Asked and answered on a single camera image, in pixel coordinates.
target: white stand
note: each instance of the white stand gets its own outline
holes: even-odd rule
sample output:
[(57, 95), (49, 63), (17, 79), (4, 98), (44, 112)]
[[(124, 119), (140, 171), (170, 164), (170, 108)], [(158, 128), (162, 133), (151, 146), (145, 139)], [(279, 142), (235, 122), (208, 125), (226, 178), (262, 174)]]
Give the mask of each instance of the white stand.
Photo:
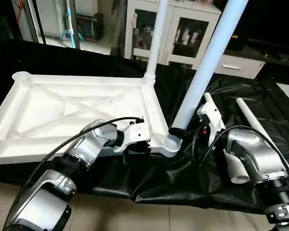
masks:
[[(224, 53), (248, 0), (228, 0), (212, 39), (204, 54), (193, 81), (186, 93), (179, 112), (172, 124), (173, 128), (186, 129), (203, 93)], [(163, 141), (168, 152), (180, 149), (181, 140), (168, 134)]]
[(168, 0), (159, 1), (158, 14), (156, 16), (156, 21), (154, 25), (154, 34), (152, 38), (148, 66), (146, 67), (146, 72), (143, 78), (144, 81), (152, 84), (155, 83), (155, 70), (158, 63), (159, 47), (164, 29), (167, 5)]

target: bottle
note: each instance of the bottle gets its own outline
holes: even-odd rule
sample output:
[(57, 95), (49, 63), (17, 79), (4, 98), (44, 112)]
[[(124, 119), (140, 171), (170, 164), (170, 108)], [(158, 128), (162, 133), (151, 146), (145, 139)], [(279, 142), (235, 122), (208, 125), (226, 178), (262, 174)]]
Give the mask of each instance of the bottle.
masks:
[(179, 40), (180, 33), (181, 33), (181, 30), (178, 28), (177, 33), (175, 34), (175, 38), (174, 38), (175, 42), (177, 42)]
[(189, 40), (189, 29), (185, 29), (182, 35), (183, 45), (187, 45)]
[(198, 35), (199, 35), (198, 32), (194, 32), (193, 33), (193, 36), (192, 36), (192, 39), (191, 39), (191, 43), (195, 43), (196, 42), (196, 39), (197, 39)]

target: cabinet handle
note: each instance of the cabinet handle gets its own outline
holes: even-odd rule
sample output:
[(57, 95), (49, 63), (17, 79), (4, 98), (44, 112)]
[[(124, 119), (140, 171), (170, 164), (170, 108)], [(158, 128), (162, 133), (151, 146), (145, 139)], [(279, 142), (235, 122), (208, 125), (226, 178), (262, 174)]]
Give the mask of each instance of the cabinet handle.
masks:
[(164, 54), (164, 60), (163, 60), (164, 65), (168, 65), (168, 55), (169, 55), (169, 51), (166, 51)]
[(241, 70), (240, 66), (231, 66), (231, 65), (222, 65), (223, 68), (234, 69), (234, 70)]
[(134, 17), (133, 17), (133, 24), (132, 24), (132, 27), (134, 29), (136, 29), (136, 25), (137, 25), (137, 13), (134, 13)]

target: glass cabinet door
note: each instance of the glass cabinet door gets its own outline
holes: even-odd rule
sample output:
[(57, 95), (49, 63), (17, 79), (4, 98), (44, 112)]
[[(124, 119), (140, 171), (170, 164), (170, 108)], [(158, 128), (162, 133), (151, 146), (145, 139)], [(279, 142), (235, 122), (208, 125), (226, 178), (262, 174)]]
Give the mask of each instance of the glass cabinet door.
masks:
[[(162, 63), (173, 10), (173, 6), (167, 7), (164, 31), (161, 38), (160, 55), (158, 59), (159, 63)], [(132, 56), (136, 56), (136, 59), (143, 60), (143, 57), (149, 57), (157, 11), (158, 3), (155, 2), (139, 0), (128, 4), (125, 34), (125, 58), (130, 59)], [(135, 14), (137, 14), (136, 29), (133, 30), (132, 25)]]
[(175, 8), (166, 44), (163, 64), (170, 62), (193, 65), (197, 68), (219, 15)]
[(172, 54), (195, 58), (208, 24), (204, 21), (180, 18), (172, 46)]
[(139, 9), (135, 9), (135, 13), (137, 14), (137, 20), (133, 38), (134, 48), (150, 50), (157, 13)]

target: white drawer unit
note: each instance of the white drawer unit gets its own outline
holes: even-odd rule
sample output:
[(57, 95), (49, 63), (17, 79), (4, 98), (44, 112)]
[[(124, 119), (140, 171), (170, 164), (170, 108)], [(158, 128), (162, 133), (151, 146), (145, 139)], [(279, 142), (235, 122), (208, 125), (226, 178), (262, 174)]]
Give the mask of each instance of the white drawer unit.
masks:
[(223, 55), (215, 73), (254, 79), (264, 64), (264, 61)]
[[(149, 57), (159, 0), (129, 0), (126, 18), (126, 59)], [(221, 11), (213, 4), (168, 0), (158, 63), (188, 64), (197, 69)]]

